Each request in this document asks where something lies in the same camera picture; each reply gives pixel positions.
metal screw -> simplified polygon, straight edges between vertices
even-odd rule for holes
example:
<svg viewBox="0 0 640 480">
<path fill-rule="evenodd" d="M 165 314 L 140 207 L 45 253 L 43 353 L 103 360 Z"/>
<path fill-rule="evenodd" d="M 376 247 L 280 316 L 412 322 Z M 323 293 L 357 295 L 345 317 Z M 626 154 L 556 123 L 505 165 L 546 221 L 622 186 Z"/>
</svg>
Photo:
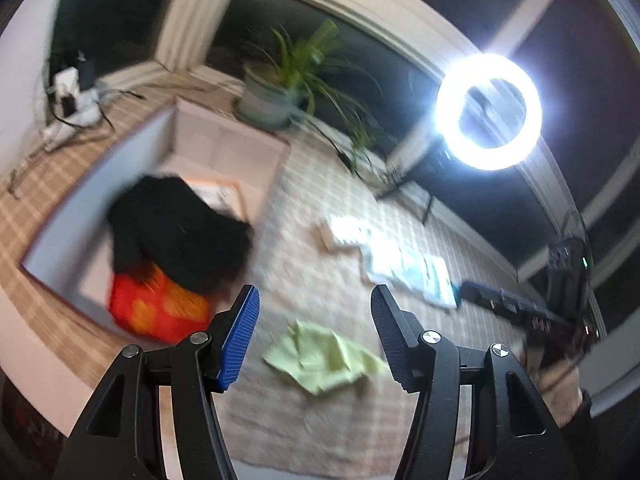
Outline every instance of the metal screw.
<svg viewBox="0 0 640 480">
<path fill-rule="evenodd" d="M 435 344 L 440 341 L 440 339 L 442 339 L 442 337 L 435 330 L 427 330 L 427 332 L 422 334 L 422 340 L 425 343 Z"/>
<path fill-rule="evenodd" d="M 194 332 L 191 334 L 189 341 L 191 341 L 194 345 L 201 345 L 202 343 L 206 343 L 209 340 L 209 334 L 206 332 Z"/>
<path fill-rule="evenodd" d="M 502 343 L 494 343 L 491 345 L 491 352 L 496 354 L 498 357 L 505 357 L 509 355 L 509 347 Z"/>
<path fill-rule="evenodd" d="M 127 345 L 122 349 L 122 355 L 127 358 L 138 355 L 138 352 L 140 352 L 138 345 Z"/>
</svg>

yellow cloth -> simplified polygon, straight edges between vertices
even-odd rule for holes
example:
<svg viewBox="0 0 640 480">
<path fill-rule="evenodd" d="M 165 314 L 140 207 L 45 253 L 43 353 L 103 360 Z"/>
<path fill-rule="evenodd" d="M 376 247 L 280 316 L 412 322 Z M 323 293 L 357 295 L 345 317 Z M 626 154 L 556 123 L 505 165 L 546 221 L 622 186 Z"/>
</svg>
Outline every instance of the yellow cloth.
<svg viewBox="0 0 640 480">
<path fill-rule="evenodd" d="M 289 335 L 263 358 L 314 395 L 360 377 L 389 373 L 388 365 L 364 346 L 305 321 L 290 326 Z"/>
</svg>

white power strip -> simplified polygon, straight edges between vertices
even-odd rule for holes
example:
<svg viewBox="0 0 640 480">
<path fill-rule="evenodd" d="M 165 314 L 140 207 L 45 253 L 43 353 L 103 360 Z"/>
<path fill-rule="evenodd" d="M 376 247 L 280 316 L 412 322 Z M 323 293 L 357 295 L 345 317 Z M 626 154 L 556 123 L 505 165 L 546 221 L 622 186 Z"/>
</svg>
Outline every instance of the white power strip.
<svg viewBox="0 0 640 480">
<path fill-rule="evenodd" d="M 95 88 L 82 92 L 76 99 L 76 106 L 78 111 L 64 118 L 67 123 L 77 124 L 84 128 L 97 124 L 100 121 L 102 113 L 97 103 L 97 91 Z M 54 121 L 53 124 L 42 131 L 45 150 L 52 152 L 73 137 L 77 131 L 78 128 L 69 126 L 69 124 L 61 123 L 57 120 Z"/>
</svg>

plant pot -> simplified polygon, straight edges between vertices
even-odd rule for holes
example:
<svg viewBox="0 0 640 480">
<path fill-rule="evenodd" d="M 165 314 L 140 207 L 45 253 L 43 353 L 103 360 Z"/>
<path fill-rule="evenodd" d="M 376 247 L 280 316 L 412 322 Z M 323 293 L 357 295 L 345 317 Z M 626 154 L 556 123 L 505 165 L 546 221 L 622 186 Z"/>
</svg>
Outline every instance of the plant pot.
<svg viewBox="0 0 640 480">
<path fill-rule="evenodd" d="M 256 72 L 258 66 L 245 64 L 244 93 L 234 107 L 234 115 L 243 123 L 268 132 L 284 130 L 300 103 L 300 92 L 269 83 Z"/>
</svg>

ceiling light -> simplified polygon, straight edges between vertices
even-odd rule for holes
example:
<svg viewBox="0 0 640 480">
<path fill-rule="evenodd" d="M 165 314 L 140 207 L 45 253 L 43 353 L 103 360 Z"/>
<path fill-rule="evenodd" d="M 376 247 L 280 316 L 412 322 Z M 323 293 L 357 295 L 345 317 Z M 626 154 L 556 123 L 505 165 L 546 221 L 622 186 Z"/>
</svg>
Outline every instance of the ceiling light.
<svg viewBox="0 0 640 480">
<path fill-rule="evenodd" d="M 502 79 L 522 94 L 526 115 L 518 134 L 498 148 L 481 148 L 460 130 L 460 116 L 469 89 Z M 451 152 L 478 170 L 503 170 L 526 158 L 542 127 L 542 106 L 533 81 L 514 62 L 497 54 L 475 54 L 456 63 L 446 73 L 436 99 L 435 123 Z"/>
</svg>

